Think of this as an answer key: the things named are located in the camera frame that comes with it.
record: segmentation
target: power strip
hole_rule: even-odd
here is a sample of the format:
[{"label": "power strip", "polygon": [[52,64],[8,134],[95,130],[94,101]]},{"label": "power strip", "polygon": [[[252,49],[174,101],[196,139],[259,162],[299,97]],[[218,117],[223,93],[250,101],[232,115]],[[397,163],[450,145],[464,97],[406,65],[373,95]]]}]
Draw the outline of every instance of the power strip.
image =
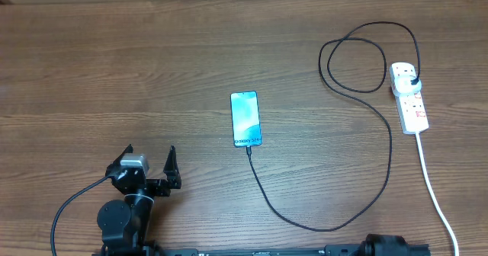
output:
[{"label": "power strip", "polygon": [[435,198],[432,185],[430,184],[427,167],[425,166],[420,133],[429,128],[429,122],[427,121],[425,106],[422,100],[422,95],[420,94],[422,83],[419,80],[417,84],[412,85],[410,80],[413,80],[416,77],[415,67],[407,62],[395,62],[391,65],[390,77],[391,89],[395,94],[396,107],[398,107],[402,131],[405,134],[415,134],[417,146],[419,148],[420,164],[422,166],[422,173],[424,174],[427,190],[429,190],[435,209],[451,236],[454,247],[454,256],[459,256],[458,240]]},{"label": "power strip", "polygon": [[390,67],[390,77],[403,133],[415,134],[427,130],[429,122],[420,91],[415,92],[414,89],[410,89],[408,92],[395,93],[398,89],[398,85],[395,85],[398,84],[398,80],[410,80],[410,77],[416,77],[415,67],[407,62],[395,62]]}]

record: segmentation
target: blue phone wallpaper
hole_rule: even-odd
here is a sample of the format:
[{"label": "blue phone wallpaper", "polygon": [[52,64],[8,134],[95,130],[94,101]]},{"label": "blue phone wallpaper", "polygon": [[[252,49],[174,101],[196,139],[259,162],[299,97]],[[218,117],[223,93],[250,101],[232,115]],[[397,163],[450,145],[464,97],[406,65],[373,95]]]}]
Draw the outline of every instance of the blue phone wallpaper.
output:
[{"label": "blue phone wallpaper", "polygon": [[235,146],[262,144],[258,94],[255,91],[230,95]]}]

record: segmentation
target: black cable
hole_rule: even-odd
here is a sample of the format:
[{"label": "black cable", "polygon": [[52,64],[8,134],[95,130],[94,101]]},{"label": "black cable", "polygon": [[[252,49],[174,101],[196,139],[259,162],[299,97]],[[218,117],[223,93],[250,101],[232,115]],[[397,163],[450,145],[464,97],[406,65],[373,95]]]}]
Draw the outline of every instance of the black cable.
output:
[{"label": "black cable", "polygon": [[[390,128],[390,124],[388,123],[387,119],[378,111],[376,110],[374,107],[372,107],[370,104],[366,103],[365,101],[359,99],[359,98],[356,98],[354,96],[351,96],[351,95],[348,95],[346,93],[343,93],[343,92],[340,92],[336,89],[334,89],[326,80],[326,78],[324,77],[323,73],[322,73],[322,64],[321,64],[321,59],[322,59],[322,51],[323,49],[331,44],[331,43],[335,43],[335,42],[338,42],[334,49],[332,50],[332,52],[330,53],[329,55],[329,60],[327,61],[327,72],[329,72],[329,76],[330,78],[340,87],[344,88],[344,89],[347,89],[349,91],[353,91],[353,92],[358,92],[358,93],[371,93],[371,92],[375,92],[376,90],[380,89],[380,87],[382,86],[382,84],[384,83],[384,79],[386,78],[387,76],[387,58],[385,57],[384,55],[384,51],[381,49],[381,47],[377,44],[377,43],[374,43],[370,40],[367,40],[367,39],[364,39],[364,38],[356,38],[356,37],[349,37],[351,36],[352,33],[354,33],[356,30],[360,29],[361,27],[365,27],[365,26],[368,26],[370,24],[395,24],[397,26],[401,26],[403,28],[405,28],[409,33],[410,35],[412,36],[413,38],[413,43],[415,44],[415,48],[416,48],[416,52],[417,52],[417,61],[418,61],[418,72],[417,72],[417,78],[415,78],[414,80],[412,80],[412,84],[416,84],[418,81],[419,81],[419,76],[420,76],[420,52],[419,52],[419,46],[417,45],[417,40],[415,38],[415,36],[413,35],[412,31],[402,25],[402,24],[398,24],[398,23],[395,23],[395,22],[388,22],[388,21],[377,21],[377,22],[371,22],[371,23],[366,23],[366,24],[362,24],[360,25],[359,27],[356,27],[354,30],[352,30],[351,32],[349,32],[347,35],[345,35],[343,38],[341,39],[337,39],[337,40],[330,40],[329,42],[327,43],[324,43],[322,48],[320,49],[320,52],[319,52],[319,74],[320,74],[320,77],[322,78],[323,82],[326,84],[326,86],[328,88],[330,88],[332,91],[334,91],[335,93],[337,94],[340,94],[344,97],[347,97],[347,98],[350,98],[352,100],[355,100],[355,101],[358,101],[360,102],[361,104],[369,107],[370,109],[372,109],[372,111],[374,111],[383,121],[384,121],[384,124],[387,126],[387,129],[388,129],[388,136],[390,138],[390,151],[388,153],[388,167],[387,167],[387,176],[385,177],[385,180],[384,180],[384,183],[383,183],[383,187],[381,187],[380,189],[380,192],[378,192],[378,194],[376,195],[376,197],[363,209],[361,210],[359,213],[357,213],[356,215],[354,215],[352,218],[350,218],[349,220],[347,220],[346,222],[344,222],[343,224],[341,224],[340,226],[336,226],[336,227],[333,227],[331,229],[314,229],[314,228],[311,228],[309,226],[304,226],[304,225],[301,225],[297,222],[293,222],[291,220],[289,220],[288,218],[284,217],[283,215],[281,215],[272,205],[271,203],[269,202],[269,199],[268,197],[266,196],[266,192],[265,190],[263,189],[262,185],[261,185],[261,182],[259,182],[259,179],[258,179],[258,175],[256,174],[256,171],[254,170],[254,166],[252,165],[252,159],[251,159],[251,154],[252,154],[252,150],[251,150],[251,146],[248,146],[246,148],[246,151],[247,151],[247,156],[249,157],[249,164],[251,165],[251,169],[252,169],[252,173],[254,174],[254,177],[256,179],[256,181],[258,182],[258,186],[259,188],[261,189],[261,192],[262,192],[262,195],[263,197],[265,198],[266,200],[266,203],[268,204],[269,208],[274,212],[274,214],[276,214],[278,217],[280,217],[281,219],[283,219],[285,222],[288,222],[290,223],[291,225],[294,225],[294,226],[298,226],[298,227],[301,227],[302,229],[308,229],[308,230],[311,230],[311,231],[314,231],[314,232],[332,232],[332,231],[335,231],[337,229],[341,229],[343,228],[344,226],[348,225],[350,222],[354,221],[356,218],[358,218],[362,213],[364,213],[366,210],[368,210],[374,202],[376,202],[378,200],[378,198],[381,196],[381,194],[383,193],[384,189],[387,187],[387,184],[388,184],[388,179],[390,178],[390,170],[391,170],[391,156],[393,154],[393,139],[392,139],[392,135],[391,135],[391,128]],[[381,79],[381,82],[380,84],[374,88],[374,89],[371,89],[371,90],[368,90],[368,91],[362,91],[362,90],[357,90],[357,89],[353,89],[353,88],[349,88],[341,83],[339,83],[339,81],[337,81],[334,76],[332,76],[332,73],[330,72],[330,60],[332,58],[332,55],[334,54],[334,52],[336,51],[337,47],[344,41],[346,40],[359,40],[359,41],[363,41],[363,42],[366,42],[366,43],[371,43],[373,45],[375,45],[381,52],[381,55],[383,56],[383,61],[384,61],[384,73],[383,73],[383,78]]]},{"label": "black cable", "polygon": [[106,252],[107,252],[107,246],[105,244],[103,244],[101,246],[101,249],[100,249],[100,256],[105,256]]},{"label": "black cable", "polygon": [[105,176],[102,179],[96,181],[93,184],[90,184],[89,186],[85,187],[83,190],[78,191],[75,195],[71,196],[64,204],[59,208],[58,212],[56,213],[56,216],[54,216],[54,221],[53,221],[53,226],[51,227],[51,252],[53,253],[53,256],[57,256],[56,254],[56,246],[54,244],[54,230],[56,229],[56,224],[58,223],[59,216],[61,215],[61,212],[65,209],[65,207],[71,203],[75,198],[78,196],[82,195],[84,192],[91,190],[93,187],[98,186],[105,180],[107,180],[110,176]]}]

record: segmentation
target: wooden table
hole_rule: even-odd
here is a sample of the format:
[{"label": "wooden table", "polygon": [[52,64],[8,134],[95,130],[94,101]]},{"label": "wooden table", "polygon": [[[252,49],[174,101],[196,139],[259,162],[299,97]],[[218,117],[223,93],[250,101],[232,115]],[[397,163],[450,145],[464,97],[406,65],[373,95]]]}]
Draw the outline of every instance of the wooden table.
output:
[{"label": "wooden table", "polygon": [[[393,131],[390,182],[336,232],[288,225],[266,206],[245,149],[233,146],[230,93],[256,90],[264,143],[255,168],[285,216],[337,226],[369,203],[387,170],[388,136],[366,107],[321,82],[327,40],[369,21],[417,36],[431,128],[422,134],[438,201],[461,254],[488,246],[488,0],[254,0],[0,6],[0,254],[50,255],[54,214],[98,180],[132,143],[161,177],[175,145],[181,190],[156,201],[149,237],[165,248],[289,248],[360,242],[370,232],[451,240],[425,187],[413,136],[402,134],[390,80],[359,97]],[[387,62],[416,63],[407,32],[366,27]],[[380,53],[345,43],[332,71],[373,88]],[[73,201],[56,229],[59,255],[101,246],[99,208],[110,183]]]}]

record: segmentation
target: smartphone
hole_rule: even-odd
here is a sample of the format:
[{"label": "smartphone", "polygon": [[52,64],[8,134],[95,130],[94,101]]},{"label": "smartphone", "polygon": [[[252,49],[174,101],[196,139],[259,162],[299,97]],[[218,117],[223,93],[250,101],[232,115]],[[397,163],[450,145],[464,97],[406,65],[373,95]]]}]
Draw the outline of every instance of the smartphone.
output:
[{"label": "smartphone", "polygon": [[236,92],[230,95],[234,145],[260,146],[262,144],[259,122],[258,93]]}]

